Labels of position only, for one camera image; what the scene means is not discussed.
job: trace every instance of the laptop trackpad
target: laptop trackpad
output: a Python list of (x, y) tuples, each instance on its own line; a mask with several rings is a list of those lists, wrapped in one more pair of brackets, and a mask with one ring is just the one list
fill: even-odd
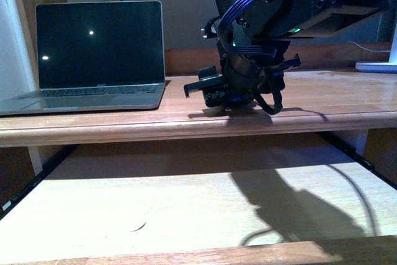
[(102, 107), (106, 106), (114, 97), (115, 95), (51, 97), (21, 110), (78, 110), (82, 107)]

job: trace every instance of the white lamp base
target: white lamp base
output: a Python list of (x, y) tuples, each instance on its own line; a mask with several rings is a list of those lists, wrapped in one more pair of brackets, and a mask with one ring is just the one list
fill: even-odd
[(357, 62), (355, 68), (357, 71), (362, 71), (364, 73), (397, 74), (396, 62)]

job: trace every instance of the wooden desk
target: wooden desk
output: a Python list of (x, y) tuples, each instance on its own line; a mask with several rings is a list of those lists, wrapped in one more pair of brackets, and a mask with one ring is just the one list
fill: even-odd
[(205, 107), (201, 92), (184, 97), (197, 77), (168, 77), (158, 110), (5, 117), (0, 146), (207, 138), (397, 127), (397, 75), (302, 71), (285, 75), (284, 110), (225, 112)]
[(396, 206), (314, 133), (81, 145), (0, 221), (0, 263), (395, 264)]

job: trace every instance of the lower shelf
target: lower shelf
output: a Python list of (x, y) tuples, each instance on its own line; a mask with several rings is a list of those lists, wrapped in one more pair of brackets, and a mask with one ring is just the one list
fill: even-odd
[(345, 240), (397, 235), (395, 206), (393, 188), (313, 133), (81, 145), (1, 220), (0, 263), (197, 250), (215, 262), (252, 245), (275, 245), (255, 258), (335, 261), (355, 253)]

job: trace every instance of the laptop keyboard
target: laptop keyboard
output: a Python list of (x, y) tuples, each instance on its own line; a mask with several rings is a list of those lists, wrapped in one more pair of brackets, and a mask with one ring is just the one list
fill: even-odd
[(104, 94), (143, 94), (154, 93), (157, 85), (135, 85), (135, 86), (110, 86), (110, 87), (94, 87), (94, 88), (68, 88), (42, 90), (34, 94), (27, 94), (20, 99), (33, 97), (61, 97), (61, 96), (100, 96)]

